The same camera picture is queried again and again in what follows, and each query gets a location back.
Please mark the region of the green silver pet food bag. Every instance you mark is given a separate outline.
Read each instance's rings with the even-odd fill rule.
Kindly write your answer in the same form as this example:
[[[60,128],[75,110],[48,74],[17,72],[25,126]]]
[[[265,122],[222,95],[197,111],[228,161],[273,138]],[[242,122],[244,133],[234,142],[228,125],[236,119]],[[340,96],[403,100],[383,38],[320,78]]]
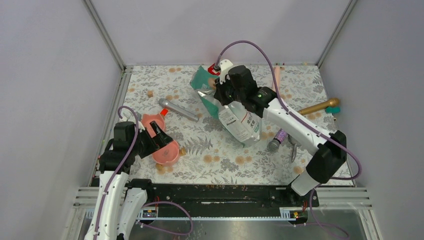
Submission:
[[[262,119],[247,111],[238,101],[228,105],[214,98],[213,89],[215,75],[210,74],[203,66],[199,66],[190,81],[190,86],[197,93],[209,114],[217,118],[219,123],[241,144],[251,146],[259,142],[262,132]]]

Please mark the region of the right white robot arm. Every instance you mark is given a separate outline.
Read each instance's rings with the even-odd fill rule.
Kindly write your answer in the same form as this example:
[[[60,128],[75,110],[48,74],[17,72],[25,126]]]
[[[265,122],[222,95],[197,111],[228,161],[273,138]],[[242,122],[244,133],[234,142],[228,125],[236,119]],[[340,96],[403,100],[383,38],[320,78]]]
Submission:
[[[307,193],[327,183],[346,162],[346,136],[340,131],[331,133],[293,110],[282,100],[276,79],[274,89],[259,87],[245,65],[226,60],[210,69],[219,76],[214,97],[221,105],[241,103],[248,112],[283,129],[312,156],[305,170],[289,184],[286,198],[291,205],[301,205]]]

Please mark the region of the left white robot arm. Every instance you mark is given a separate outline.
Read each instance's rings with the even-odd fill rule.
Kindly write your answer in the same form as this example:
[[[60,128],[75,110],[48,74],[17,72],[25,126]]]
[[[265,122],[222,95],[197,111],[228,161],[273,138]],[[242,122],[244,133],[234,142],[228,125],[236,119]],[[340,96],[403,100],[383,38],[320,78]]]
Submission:
[[[148,185],[151,180],[129,181],[136,157],[148,157],[173,139],[156,121],[149,123],[150,133],[141,122],[118,122],[113,138],[99,158],[99,190],[94,214],[84,236],[86,240],[127,240],[142,206],[155,200]]]

